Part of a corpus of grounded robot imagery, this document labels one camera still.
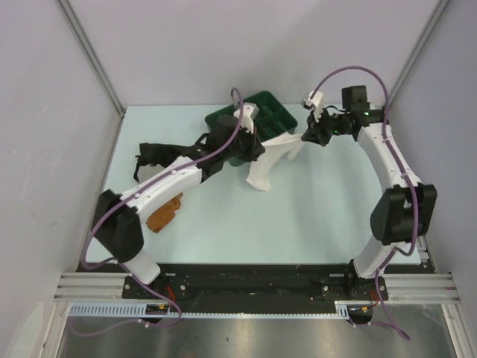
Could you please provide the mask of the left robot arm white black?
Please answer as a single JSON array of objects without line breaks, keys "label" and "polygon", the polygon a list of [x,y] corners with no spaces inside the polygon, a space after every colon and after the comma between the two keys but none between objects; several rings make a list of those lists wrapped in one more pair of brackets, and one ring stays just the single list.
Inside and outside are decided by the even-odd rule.
[{"label": "left robot arm white black", "polygon": [[163,170],[147,181],[121,193],[108,189],[98,200],[92,237],[113,259],[139,280],[139,290],[149,298],[165,288],[160,267],[145,252],[142,222],[159,207],[223,169],[237,158],[252,162],[265,153],[253,120],[219,117],[208,133],[190,146],[154,145],[154,162]]}]

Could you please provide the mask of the white underwear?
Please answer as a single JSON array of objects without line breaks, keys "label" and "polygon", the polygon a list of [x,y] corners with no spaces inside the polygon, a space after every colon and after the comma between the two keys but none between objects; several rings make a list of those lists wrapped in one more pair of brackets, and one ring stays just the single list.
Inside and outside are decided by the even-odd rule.
[{"label": "white underwear", "polygon": [[301,134],[283,133],[262,143],[265,152],[257,161],[250,164],[246,181],[255,189],[263,192],[271,190],[269,180],[274,166],[285,155],[288,160],[293,160],[305,145]]}]

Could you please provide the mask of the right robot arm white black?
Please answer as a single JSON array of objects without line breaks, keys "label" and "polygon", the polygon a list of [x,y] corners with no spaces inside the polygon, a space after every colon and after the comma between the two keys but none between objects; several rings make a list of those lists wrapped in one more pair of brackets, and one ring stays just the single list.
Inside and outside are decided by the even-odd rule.
[{"label": "right robot arm white black", "polygon": [[342,111],[330,113],[322,92],[308,94],[302,103],[310,112],[302,140],[325,146],[333,136],[351,136],[379,180],[382,195],[370,215],[372,236],[350,262],[353,275],[344,280],[345,293],[361,299],[370,291],[369,280],[382,275],[395,254],[412,255],[418,237],[429,229],[437,190],[413,173],[392,136],[385,110],[371,108],[364,86],[346,87],[341,95]]}]

